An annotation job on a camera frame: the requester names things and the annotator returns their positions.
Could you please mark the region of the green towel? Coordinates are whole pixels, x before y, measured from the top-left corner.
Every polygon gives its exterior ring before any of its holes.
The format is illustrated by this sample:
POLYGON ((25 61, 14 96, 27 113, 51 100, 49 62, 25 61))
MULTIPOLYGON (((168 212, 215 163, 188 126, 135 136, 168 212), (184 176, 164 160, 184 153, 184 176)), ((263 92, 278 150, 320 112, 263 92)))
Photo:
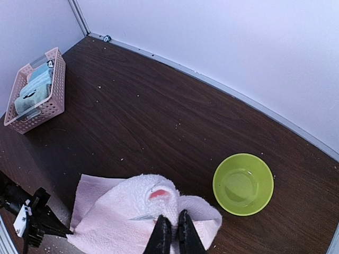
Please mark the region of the green towel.
POLYGON ((21 93, 15 100, 14 106, 18 115, 40 103, 50 95, 51 85, 43 85, 28 93, 21 93))

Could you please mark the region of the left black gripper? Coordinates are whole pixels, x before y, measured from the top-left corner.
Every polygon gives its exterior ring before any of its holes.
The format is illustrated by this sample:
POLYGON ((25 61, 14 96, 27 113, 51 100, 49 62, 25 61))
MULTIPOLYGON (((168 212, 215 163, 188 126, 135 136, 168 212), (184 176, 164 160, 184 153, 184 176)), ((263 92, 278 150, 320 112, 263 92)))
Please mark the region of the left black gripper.
POLYGON ((54 214, 47 205, 50 194, 39 188, 28 204, 26 212, 25 247, 40 247, 45 235, 66 238, 73 234, 54 214))

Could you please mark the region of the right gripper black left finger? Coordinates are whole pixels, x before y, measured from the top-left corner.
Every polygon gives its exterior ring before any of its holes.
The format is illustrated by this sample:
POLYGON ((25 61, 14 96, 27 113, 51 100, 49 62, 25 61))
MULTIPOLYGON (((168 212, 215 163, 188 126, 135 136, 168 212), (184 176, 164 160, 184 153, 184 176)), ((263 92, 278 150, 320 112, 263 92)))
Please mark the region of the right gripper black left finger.
POLYGON ((171 241, 172 225, 168 218, 160 215, 143 254, 169 254, 171 241))

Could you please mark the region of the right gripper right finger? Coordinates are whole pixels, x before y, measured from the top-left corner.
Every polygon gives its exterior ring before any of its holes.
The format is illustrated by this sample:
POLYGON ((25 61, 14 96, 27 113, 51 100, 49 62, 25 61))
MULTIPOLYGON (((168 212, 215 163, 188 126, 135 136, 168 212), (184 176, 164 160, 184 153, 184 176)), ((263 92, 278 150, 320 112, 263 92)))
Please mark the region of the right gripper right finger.
POLYGON ((180 254, 207 253, 187 210, 182 210, 180 212, 177 239, 179 242, 180 254))

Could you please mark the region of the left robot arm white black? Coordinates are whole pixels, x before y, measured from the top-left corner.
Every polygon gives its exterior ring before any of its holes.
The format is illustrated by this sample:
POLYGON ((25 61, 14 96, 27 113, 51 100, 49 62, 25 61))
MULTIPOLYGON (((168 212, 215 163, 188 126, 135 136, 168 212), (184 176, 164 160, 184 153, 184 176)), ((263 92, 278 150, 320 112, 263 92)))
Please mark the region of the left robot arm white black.
POLYGON ((13 227, 23 238, 23 253, 40 247, 45 235, 66 238, 72 234, 48 206, 50 194, 42 187, 30 195, 4 173, 1 173, 1 208, 15 215, 13 227))

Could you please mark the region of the pink plastic basket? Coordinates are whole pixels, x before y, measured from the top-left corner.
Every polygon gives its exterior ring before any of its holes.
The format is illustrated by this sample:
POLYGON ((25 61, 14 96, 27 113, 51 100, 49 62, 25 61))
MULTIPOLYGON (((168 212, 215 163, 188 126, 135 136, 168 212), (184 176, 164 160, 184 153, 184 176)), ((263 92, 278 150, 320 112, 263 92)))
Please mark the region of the pink plastic basket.
POLYGON ((4 125, 25 134, 65 110, 66 63, 55 47, 16 75, 4 125))

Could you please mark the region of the pink towel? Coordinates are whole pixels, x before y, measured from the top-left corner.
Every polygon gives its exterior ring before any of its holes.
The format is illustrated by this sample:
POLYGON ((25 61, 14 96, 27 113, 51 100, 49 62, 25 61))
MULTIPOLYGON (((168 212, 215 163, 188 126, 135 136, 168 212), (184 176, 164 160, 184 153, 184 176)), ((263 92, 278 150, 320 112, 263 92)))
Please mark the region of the pink towel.
POLYGON ((222 225, 221 214, 199 196, 181 195, 174 183, 154 174, 127 179, 82 175, 67 235, 83 253, 143 253, 159 215, 177 232, 187 210, 205 249, 222 225))

